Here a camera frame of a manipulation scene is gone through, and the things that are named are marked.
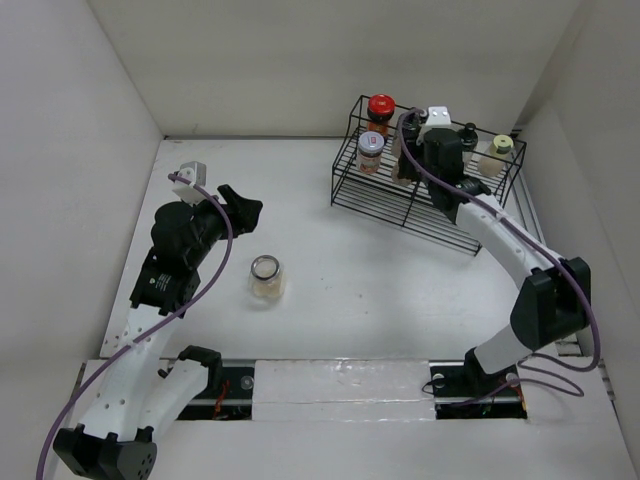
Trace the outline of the silver lid spice jar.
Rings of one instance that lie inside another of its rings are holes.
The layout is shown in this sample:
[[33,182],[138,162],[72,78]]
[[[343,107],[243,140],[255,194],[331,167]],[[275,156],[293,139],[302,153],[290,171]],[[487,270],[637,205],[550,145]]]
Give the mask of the silver lid spice jar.
[[374,174],[380,166],[385,147],[384,137],[375,131],[365,131],[358,138],[357,166],[364,174]]

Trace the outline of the yellow cap spice bottle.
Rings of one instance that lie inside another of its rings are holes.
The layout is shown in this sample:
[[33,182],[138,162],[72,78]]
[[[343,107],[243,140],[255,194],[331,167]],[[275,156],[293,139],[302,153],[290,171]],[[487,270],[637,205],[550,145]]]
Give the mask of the yellow cap spice bottle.
[[493,178],[500,174],[514,148],[513,139],[504,134],[493,137],[487,152],[478,161],[477,169],[482,176]]

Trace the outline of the red cap sauce bottle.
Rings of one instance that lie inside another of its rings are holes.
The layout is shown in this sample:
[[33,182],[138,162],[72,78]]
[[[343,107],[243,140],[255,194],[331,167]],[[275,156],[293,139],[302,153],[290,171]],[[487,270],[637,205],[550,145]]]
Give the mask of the red cap sauce bottle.
[[389,121],[395,114],[395,107],[395,101],[389,95],[376,94],[371,96],[367,104],[367,130],[377,132],[386,138]]

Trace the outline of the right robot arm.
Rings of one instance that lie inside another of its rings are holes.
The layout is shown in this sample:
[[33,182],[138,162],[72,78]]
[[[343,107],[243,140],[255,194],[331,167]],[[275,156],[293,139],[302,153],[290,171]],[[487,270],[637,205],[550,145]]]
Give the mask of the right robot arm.
[[445,233],[421,238],[388,223],[387,194],[372,218],[329,200],[328,140],[229,141],[217,183],[264,204],[259,225],[233,247],[220,290],[218,332],[225,353],[255,359],[461,359],[462,381],[483,394],[498,370],[532,351],[515,333],[512,310],[526,278],[554,254],[524,230],[508,231],[481,204],[461,205]]

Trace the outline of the pink cap spice bottle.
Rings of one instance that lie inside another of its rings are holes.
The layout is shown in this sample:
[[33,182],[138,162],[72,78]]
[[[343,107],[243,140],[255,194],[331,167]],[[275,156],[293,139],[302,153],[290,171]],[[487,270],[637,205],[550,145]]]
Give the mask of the pink cap spice bottle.
[[391,172],[392,181],[399,186],[409,186],[415,181],[415,169],[412,163],[399,144],[392,148],[392,154],[396,157],[396,163]]

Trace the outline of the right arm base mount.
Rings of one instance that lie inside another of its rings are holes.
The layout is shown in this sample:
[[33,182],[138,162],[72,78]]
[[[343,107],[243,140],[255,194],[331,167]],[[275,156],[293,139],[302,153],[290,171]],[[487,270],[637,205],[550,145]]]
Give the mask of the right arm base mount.
[[528,414],[514,365],[497,374],[482,376],[465,373],[461,363],[430,365],[430,379],[422,392],[435,401],[437,420],[526,419]]

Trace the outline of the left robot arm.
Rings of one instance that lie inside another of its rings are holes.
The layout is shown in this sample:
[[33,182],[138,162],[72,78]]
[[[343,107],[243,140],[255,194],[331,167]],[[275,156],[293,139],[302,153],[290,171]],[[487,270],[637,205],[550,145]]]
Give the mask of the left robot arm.
[[175,201],[160,207],[149,250],[130,296],[124,346],[104,364],[95,399],[75,427],[53,442],[60,460],[86,479],[146,479],[157,443],[198,395],[223,391],[219,352],[194,345],[157,375],[161,354],[195,299],[205,293],[198,268],[219,240],[251,233],[263,205],[220,188],[225,202]]

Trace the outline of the wide glass jar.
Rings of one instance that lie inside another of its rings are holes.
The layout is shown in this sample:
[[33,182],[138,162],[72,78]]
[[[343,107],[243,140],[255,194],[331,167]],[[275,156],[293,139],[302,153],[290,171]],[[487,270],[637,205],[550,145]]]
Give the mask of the wide glass jar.
[[276,257],[260,255],[252,261],[249,288],[257,298],[278,299],[285,285],[284,266]]

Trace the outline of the black pump cap spice jar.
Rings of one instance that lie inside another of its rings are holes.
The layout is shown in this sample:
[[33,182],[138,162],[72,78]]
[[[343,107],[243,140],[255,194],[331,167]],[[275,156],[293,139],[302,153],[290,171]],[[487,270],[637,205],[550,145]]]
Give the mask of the black pump cap spice jar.
[[476,124],[473,122],[466,123],[461,129],[458,130],[458,136],[462,143],[463,163],[465,166],[467,166],[473,157],[479,140],[476,131]]

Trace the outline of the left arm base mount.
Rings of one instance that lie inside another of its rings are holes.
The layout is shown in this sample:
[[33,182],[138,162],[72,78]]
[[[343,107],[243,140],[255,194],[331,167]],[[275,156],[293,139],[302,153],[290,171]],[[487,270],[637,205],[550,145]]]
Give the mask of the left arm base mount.
[[201,393],[181,411],[181,421],[244,421],[252,417],[255,364],[225,364],[220,389]]

